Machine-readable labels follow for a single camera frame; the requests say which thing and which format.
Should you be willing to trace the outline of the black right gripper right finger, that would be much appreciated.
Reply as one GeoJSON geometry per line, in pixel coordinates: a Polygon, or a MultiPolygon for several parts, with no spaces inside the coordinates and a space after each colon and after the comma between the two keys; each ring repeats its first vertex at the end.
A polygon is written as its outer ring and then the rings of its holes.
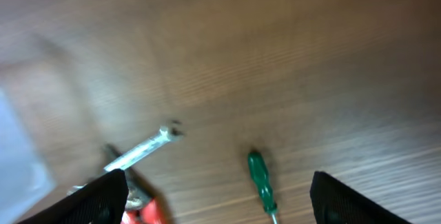
{"type": "Polygon", "coordinates": [[[317,224],[410,224],[326,172],[314,172],[309,194],[317,224]]]}

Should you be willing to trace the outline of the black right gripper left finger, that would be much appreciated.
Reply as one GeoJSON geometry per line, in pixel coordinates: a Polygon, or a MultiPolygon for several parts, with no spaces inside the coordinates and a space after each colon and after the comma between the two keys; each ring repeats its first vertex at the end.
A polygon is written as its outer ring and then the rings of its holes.
{"type": "Polygon", "coordinates": [[[20,224],[120,224],[127,196],[125,172],[113,170],[20,224]]]}

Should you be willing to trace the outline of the green handled screwdriver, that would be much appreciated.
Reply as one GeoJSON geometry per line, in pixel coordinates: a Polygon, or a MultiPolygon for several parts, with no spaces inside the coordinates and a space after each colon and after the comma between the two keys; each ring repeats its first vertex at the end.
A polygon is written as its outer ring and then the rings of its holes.
{"type": "Polygon", "coordinates": [[[269,171],[262,154],[256,150],[251,151],[247,155],[247,163],[249,174],[256,186],[265,213],[271,218],[273,224],[278,224],[276,217],[278,207],[274,198],[269,171]]]}

